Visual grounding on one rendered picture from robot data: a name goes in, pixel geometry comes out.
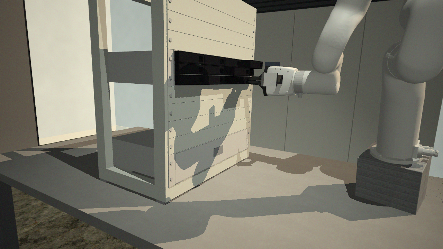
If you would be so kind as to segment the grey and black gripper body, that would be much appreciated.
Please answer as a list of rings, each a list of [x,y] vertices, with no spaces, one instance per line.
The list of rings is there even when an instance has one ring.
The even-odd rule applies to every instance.
[[[294,76],[297,71],[298,69],[292,67],[280,67],[280,66],[268,67],[267,73],[278,73],[278,75],[283,75],[283,84],[277,84],[277,86],[266,86],[267,95],[272,95],[272,96],[295,95]]]

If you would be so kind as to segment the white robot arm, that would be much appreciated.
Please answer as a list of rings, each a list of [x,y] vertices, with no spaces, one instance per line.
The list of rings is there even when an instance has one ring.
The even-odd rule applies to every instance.
[[[316,71],[297,71],[294,92],[335,95],[343,50],[371,0],[337,0],[323,27],[311,63]],[[399,21],[401,41],[382,61],[382,91],[377,144],[370,154],[383,162],[410,165],[438,151],[419,144],[425,82],[443,69],[443,0],[405,0]]]

